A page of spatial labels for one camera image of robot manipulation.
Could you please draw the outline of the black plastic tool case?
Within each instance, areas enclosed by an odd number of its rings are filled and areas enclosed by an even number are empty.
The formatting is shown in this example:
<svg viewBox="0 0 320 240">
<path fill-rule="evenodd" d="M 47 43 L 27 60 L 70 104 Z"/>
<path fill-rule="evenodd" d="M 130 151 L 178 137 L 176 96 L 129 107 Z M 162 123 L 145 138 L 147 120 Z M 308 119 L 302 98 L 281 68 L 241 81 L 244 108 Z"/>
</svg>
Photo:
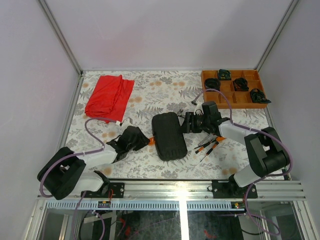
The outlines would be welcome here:
<svg viewBox="0 0 320 240">
<path fill-rule="evenodd" d="M 187 155 L 187 145 L 175 112 L 155 115 L 151 126 L 157 154 L 162 161 L 179 160 Z"/>
</svg>

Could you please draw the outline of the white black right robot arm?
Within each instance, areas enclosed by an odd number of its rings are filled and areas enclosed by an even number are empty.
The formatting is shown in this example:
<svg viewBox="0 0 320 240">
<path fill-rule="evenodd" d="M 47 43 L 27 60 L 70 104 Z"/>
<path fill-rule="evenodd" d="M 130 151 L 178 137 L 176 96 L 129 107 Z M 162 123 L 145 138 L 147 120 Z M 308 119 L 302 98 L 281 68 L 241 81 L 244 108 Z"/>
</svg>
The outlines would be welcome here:
<svg viewBox="0 0 320 240">
<path fill-rule="evenodd" d="M 245 146 L 249 164 L 229 178 L 232 182 L 227 188 L 236 198 L 245 193 L 246 186 L 291 163 L 288 150 L 274 128 L 253 129 L 234 122 L 231 117 L 222 117 L 214 101 L 198 104 L 193 112 L 186 112 L 181 131 L 206 132 Z"/>
</svg>

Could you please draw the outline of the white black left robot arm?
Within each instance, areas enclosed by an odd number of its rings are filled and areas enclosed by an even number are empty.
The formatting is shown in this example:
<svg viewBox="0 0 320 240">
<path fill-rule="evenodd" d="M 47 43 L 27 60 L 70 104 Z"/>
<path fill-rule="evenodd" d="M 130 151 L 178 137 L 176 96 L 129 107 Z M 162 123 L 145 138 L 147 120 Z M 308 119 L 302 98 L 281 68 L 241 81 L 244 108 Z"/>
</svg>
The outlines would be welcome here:
<svg viewBox="0 0 320 240">
<path fill-rule="evenodd" d="M 71 194 L 82 193 L 86 198 L 109 197 L 110 180 L 99 170 L 104 164 L 123 160 L 128 152 L 138 151 L 150 143 L 139 127 L 128 126 L 121 135 L 105 143 L 102 150 L 74 153 L 60 148 L 37 174 L 41 187 L 50 192 L 48 197 L 62 200 Z"/>
</svg>

